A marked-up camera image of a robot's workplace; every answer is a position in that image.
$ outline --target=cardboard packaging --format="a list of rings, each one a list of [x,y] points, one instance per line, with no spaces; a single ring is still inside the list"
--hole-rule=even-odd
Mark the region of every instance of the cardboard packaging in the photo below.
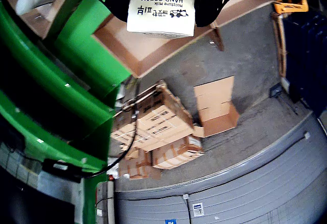
[[[137,158],[138,158],[138,149],[136,149],[135,147],[131,148],[130,151],[125,156],[125,159],[127,159],[127,160],[137,159]]]
[[[161,177],[160,169],[152,167],[151,153],[138,150],[138,158],[126,160],[119,163],[119,176],[129,174],[130,180],[153,178],[159,180]]]
[[[199,138],[187,136],[152,151],[153,167],[172,169],[203,155]]]
[[[127,31],[159,38],[194,35],[194,0],[130,0]]]
[[[194,132],[191,115],[165,82],[158,82],[138,97],[137,136],[133,147],[148,152]],[[131,143],[135,129],[130,123],[132,106],[128,105],[115,115],[111,133],[112,138],[126,145]]]
[[[194,126],[194,136],[207,137],[237,125],[239,114],[231,102],[234,76],[194,87],[202,126]]]

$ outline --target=sticker label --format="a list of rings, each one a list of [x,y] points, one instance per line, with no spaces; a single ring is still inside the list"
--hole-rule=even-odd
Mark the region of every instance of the sticker label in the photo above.
[[[194,0],[130,0],[127,31],[160,38],[194,35]]]
[[[204,216],[203,203],[193,204],[194,217]]]
[[[62,165],[62,164],[54,164],[53,167],[56,168],[56,169],[60,169],[60,170],[67,170],[68,169],[68,165]]]
[[[192,136],[189,136],[189,143],[193,144],[195,146],[198,146],[198,147],[202,147],[201,142],[199,140],[193,138]]]
[[[175,219],[172,220],[165,220],[165,224],[177,224]]]

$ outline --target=black cable wire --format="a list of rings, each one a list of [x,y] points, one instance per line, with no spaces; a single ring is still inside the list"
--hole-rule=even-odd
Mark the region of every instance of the black cable wire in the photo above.
[[[189,204],[189,199],[186,199],[186,205],[188,207],[188,214],[189,214],[189,222],[192,224],[192,219],[191,219],[191,213],[190,213],[190,204]]]
[[[140,85],[140,80],[137,79],[136,80],[136,89],[135,89],[135,97],[134,97],[134,106],[133,106],[133,115],[132,115],[132,123],[135,122],[135,129],[134,129],[134,135],[133,135],[133,139],[131,144],[129,145],[129,147],[127,148],[126,151],[124,151],[119,158],[117,158],[112,164],[104,167],[103,169],[97,171],[97,172],[84,172],[81,177],[83,178],[92,178],[92,177],[96,177],[99,176],[105,172],[107,172],[108,170],[110,170],[111,168],[113,168],[116,164],[118,164],[125,156],[126,154],[129,152],[129,150],[132,148],[133,143],[135,141],[136,138],[136,130],[137,130],[137,118],[138,118],[138,110],[137,110],[137,103],[136,103],[136,99],[137,99],[137,95],[139,93],[139,85]]]
[[[103,201],[103,200],[110,200],[110,199],[112,199],[113,197],[106,197],[106,198],[103,198],[103,199],[101,199],[101,200],[99,200],[97,203],[96,203],[96,207],[98,206],[98,203],[100,203],[101,201]]]

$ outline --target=cardboard box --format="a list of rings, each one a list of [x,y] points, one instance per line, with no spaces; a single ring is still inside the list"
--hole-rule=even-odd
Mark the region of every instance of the cardboard box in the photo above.
[[[159,180],[161,171],[152,167],[151,153],[138,150],[138,158],[126,160],[119,163],[119,176],[129,174],[130,180],[153,178]]]
[[[231,102],[234,76],[194,87],[202,126],[194,126],[194,136],[207,137],[237,125],[239,114]]]
[[[7,0],[15,10],[18,0]],[[58,34],[81,0],[54,0],[19,16],[24,23],[42,39]]]
[[[193,36],[194,0],[130,0],[127,31],[161,38]]]
[[[172,169],[203,155],[199,138],[187,136],[152,151],[153,167]]]
[[[131,148],[130,151],[126,154],[125,159],[130,160],[130,159],[137,159],[138,158],[138,149],[136,148]]]
[[[168,90],[165,82],[158,82],[138,97],[139,114],[134,147],[151,151],[194,132],[191,115]],[[134,135],[132,106],[130,104],[116,114],[111,134],[112,138],[126,145],[131,143]]]

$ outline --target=gray floor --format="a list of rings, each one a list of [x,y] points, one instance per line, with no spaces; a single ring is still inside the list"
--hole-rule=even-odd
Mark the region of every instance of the gray floor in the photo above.
[[[232,101],[241,117],[235,129],[202,140],[204,156],[163,171],[160,181],[120,178],[116,191],[167,186],[215,173],[267,147],[309,113],[297,104],[297,116],[285,103],[267,98],[279,81],[270,13],[271,6],[266,6],[222,27],[224,52],[204,37],[142,79],[141,90],[164,79],[196,121],[193,86],[234,75]]]

